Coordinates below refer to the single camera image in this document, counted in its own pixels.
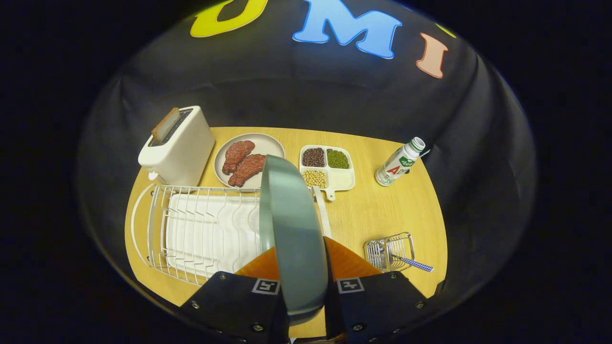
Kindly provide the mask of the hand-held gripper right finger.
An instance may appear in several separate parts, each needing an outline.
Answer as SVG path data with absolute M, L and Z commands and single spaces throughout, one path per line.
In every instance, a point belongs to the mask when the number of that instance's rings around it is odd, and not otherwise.
M 382 273 L 365 259 L 324 238 L 328 290 L 326 340 L 334 344 L 406 343 L 407 333 L 428 318 L 428 301 L 400 272 Z

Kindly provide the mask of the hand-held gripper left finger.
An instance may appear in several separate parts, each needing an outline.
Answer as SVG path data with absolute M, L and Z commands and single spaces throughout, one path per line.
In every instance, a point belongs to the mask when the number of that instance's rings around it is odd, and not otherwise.
M 228 344 L 289 344 L 289 317 L 275 248 L 236 274 L 219 271 L 181 305 L 191 321 Z

